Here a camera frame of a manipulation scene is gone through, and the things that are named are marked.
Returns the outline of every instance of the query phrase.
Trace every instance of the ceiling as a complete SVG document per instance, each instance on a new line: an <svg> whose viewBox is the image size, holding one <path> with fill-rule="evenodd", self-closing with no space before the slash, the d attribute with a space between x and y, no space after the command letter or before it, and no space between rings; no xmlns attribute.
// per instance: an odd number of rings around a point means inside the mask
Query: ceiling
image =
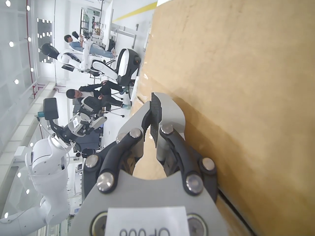
<svg viewBox="0 0 315 236"><path fill-rule="evenodd" d="M32 83L36 81L32 58L33 42L29 42L32 27L27 13L30 0L0 0L0 152L10 139L34 99Z"/></svg>

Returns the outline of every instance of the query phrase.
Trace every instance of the jeans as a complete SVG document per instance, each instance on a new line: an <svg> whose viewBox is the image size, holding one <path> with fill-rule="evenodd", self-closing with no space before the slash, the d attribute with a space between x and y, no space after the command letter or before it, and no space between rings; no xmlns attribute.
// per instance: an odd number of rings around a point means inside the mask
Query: jeans
<svg viewBox="0 0 315 236"><path fill-rule="evenodd" d="M101 47L95 46L95 44L91 46L90 54L95 54L95 55L103 56L110 59L114 58L114 55L112 52L105 51Z"/></svg>

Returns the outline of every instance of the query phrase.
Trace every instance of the yellow floor stripe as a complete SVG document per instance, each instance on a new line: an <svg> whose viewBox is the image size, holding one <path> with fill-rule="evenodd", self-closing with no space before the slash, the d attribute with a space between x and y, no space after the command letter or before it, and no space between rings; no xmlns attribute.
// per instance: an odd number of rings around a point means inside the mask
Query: yellow floor stripe
<svg viewBox="0 0 315 236"><path fill-rule="evenodd" d="M140 14L140 13L144 13L144 12L146 12L146 11L154 10L154 9L156 8L157 4L158 4L157 1L154 2L154 3L148 4L148 5L144 6L144 7L141 7L141 8L139 8L139 9L136 9L136 10L133 11L133 12L127 13L127 14L125 14L125 15L123 15L123 16L121 16L121 17L115 19L115 20L113 20L113 22L118 21L118 20L121 20L121 19L126 19L126 18L128 18L128 17L134 16L134 15L137 15L137 14Z"/></svg>

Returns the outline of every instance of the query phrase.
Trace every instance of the cardboard box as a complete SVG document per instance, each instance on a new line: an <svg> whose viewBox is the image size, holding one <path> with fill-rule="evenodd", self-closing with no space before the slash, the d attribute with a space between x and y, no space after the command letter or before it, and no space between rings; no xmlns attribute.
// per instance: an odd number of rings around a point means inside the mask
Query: cardboard box
<svg viewBox="0 0 315 236"><path fill-rule="evenodd" d="M186 141L258 235L315 235L315 0L157 7L138 84L169 94Z"/></svg>

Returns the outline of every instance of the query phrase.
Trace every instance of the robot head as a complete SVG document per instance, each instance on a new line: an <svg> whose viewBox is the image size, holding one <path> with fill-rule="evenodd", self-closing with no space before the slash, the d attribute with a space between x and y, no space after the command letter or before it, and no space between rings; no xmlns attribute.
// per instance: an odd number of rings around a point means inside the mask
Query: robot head
<svg viewBox="0 0 315 236"><path fill-rule="evenodd" d="M53 59L57 59L57 56L59 55L59 51L49 43L43 44L39 49L44 55L50 56Z"/></svg>

